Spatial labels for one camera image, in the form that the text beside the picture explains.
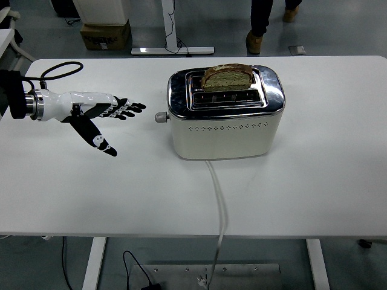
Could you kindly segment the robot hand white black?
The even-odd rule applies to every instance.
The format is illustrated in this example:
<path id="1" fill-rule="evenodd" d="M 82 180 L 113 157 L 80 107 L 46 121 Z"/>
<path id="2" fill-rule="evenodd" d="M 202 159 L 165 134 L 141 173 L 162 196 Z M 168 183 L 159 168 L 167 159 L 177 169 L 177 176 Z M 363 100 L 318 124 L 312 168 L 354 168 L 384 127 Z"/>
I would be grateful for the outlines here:
<path id="1" fill-rule="evenodd" d="M 146 106 L 128 98 L 96 92 L 66 92 L 56 94 L 47 89 L 37 91 L 37 108 L 33 118 L 39 121 L 55 119 L 70 124 L 73 129 L 92 147 L 116 156 L 93 118 L 117 118 L 126 120 L 141 113 Z"/>

